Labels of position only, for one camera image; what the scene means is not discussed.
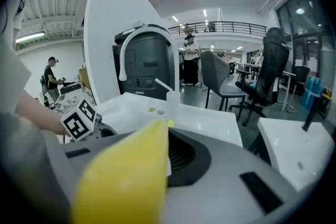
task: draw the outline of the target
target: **blue container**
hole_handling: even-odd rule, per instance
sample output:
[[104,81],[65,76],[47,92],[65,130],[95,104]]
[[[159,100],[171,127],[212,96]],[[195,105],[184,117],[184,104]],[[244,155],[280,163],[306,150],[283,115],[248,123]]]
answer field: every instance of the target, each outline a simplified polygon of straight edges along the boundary
[[301,98],[301,103],[304,105],[307,109],[311,109],[311,106],[313,105],[314,97],[319,97],[319,94],[314,94],[307,89],[305,89],[304,94]]
[[320,78],[309,76],[307,79],[306,90],[313,94],[321,94],[322,81]]

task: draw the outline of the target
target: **backpack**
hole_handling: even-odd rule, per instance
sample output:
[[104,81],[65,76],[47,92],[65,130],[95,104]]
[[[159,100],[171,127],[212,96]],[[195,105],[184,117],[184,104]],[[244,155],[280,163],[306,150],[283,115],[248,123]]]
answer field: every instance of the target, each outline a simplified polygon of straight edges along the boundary
[[41,79],[40,79],[40,83],[42,85],[42,94],[46,94],[48,92],[48,87],[46,85],[46,78],[45,78],[45,73],[46,73],[46,70],[47,70],[48,67],[46,67],[46,69],[44,70],[44,74],[43,76],[41,76]]

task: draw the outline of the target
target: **black pants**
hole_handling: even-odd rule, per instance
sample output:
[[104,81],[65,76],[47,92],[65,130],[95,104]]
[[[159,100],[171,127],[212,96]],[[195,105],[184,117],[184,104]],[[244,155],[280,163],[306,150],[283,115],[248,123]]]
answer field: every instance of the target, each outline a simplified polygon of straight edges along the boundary
[[198,58],[193,60],[184,60],[184,83],[197,84],[198,83]]

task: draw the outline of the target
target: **black strip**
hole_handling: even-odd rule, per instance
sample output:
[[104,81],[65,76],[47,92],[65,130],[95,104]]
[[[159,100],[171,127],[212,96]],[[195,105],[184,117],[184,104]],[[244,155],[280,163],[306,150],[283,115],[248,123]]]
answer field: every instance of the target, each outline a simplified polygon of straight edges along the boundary
[[244,173],[240,178],[266,214],[282,205],[282,201],[255,173]]
[[80,150],[69,151],[65,155],[67,155],[67,157],[70,159],[90,152],[91,151],[89,151],[87,148],[81,148]]

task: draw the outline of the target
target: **faucet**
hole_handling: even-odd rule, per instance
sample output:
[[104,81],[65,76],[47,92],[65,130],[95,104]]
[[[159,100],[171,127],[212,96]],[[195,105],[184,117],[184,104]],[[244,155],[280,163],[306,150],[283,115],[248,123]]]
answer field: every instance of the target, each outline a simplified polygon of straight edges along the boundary
[[177,45],[175,40],[172,38],[171,35],[169,35],[166,31],[156,28],[156,27],[152,27],[152,26],[146,26],[146,27],[142,27],[139,28],[137,30],[135,30],[134,32],[132,32],[124,41],[124,43],[121,46],[121,51],[120,51],[120,74],[119,74],[119,79],[121,81],[125,81],[127,79],[126,76],[126,71],[125,71],[125,51],[126,51],[126,47],[128,45],[128,43],[130,42],[130,40],[135,37],[138,34],[141,33],[145,33],[145,32],[155,32],[158,33],[162,36],[164,36],[172,45],[173,48],[173,57],[174,57],[174,69],[175,69],[175,90],[173,91],[171,88],[169,88],[166,84],[164,84],[162,81],[160,81],[159,79],[155,79],[155,81],[157,83],[159,83],[160,85],[162,85],[163,87],[169,89],[169,92],[167,93],[167,101],[173,101],[175,103],[175,105],[178,105],[180,103],[180,87],[179,87],[179,77],[180,77],[180,69],[179,69],[179,53],[178,53],[178,49],[177,49]]

